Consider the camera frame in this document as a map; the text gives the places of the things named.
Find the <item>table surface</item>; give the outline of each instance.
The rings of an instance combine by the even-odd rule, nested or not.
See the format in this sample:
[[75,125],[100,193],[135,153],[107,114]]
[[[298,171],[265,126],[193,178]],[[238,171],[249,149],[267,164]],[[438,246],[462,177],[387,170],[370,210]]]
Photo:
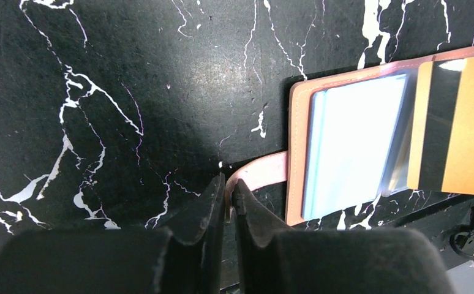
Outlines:
[[[159,226],[221,167],[287,149],[294,82],[471,45],[474,1],[0,1],[0,248]],[[256,194],[283,216],[285,184]],[[299,227],[376,227],[452,196]],[[232,226],[222,263],[221,286],[237,282]]]

